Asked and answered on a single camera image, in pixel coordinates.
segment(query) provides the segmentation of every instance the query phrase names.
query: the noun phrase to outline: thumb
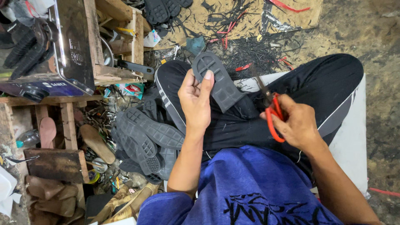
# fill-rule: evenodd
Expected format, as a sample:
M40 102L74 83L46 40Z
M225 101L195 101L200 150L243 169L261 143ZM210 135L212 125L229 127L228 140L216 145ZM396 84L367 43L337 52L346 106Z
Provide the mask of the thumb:
M208 70L203 78L203 81L201 82L200 96L199 96L201 100L206 100L210 98L210 93L213 85L214 85L214 73L211 70Z

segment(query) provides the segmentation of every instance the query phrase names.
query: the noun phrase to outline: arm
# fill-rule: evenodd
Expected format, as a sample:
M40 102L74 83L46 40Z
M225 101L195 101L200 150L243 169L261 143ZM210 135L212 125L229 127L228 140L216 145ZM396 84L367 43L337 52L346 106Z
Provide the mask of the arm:
M272 115L275 128L286 141L303 151L314 172L321 203L345 224L380 225L379 219L364 196L336 163L327 144L318 133L314 109L297 104L288 95L278 98L288 120Z
M211 121L210 92L214 74L209 70L201 84L190 69L178 91L186 117L186 137L168 180L168 192L184 192L194 198L200 178L203 136Z

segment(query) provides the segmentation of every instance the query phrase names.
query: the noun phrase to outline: fingernail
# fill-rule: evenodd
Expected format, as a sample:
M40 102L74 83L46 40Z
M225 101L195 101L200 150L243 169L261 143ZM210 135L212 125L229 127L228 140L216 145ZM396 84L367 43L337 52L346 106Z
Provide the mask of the fingernail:
M210 80L211 79L211 75L212 75L212 71L211 70L207 70L206 75L204 76L204 79Z

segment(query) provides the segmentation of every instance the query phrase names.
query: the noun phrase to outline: black pants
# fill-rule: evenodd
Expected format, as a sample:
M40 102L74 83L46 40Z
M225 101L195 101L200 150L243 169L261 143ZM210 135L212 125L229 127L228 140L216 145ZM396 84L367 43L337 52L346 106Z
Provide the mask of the black pants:
M178 90L191 65L169 61L156 71L156 83L167 111L177 127L185 132L185 115ZM364 71L361 62L348 54L334 54L300 65L267 85L272 92L288 94L297 103L310 105L323 139L329 145L348 113ZM267 122L259 118L265 109L260 91L248 93L222 114L211 98L211 124L204 135L203 158L210 159L223 148L254 145L274 149L288 156L310 178L311 165L300 150L276 142Z

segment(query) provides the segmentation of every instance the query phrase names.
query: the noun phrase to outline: scissors blade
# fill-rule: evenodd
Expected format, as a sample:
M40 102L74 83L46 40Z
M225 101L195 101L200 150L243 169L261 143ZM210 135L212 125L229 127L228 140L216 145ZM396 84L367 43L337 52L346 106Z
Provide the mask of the scissors blade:
M251 67L252 75L256 78L257 84L260 87L261 92L265 96L264 104L266 107L268 107L272 103L273 96L272 96L270 90L267 87L265 87L263 81L261 80L260 76L258 75L258 73L256 71L255 66L253 66L253 64L252 64L250 67Z

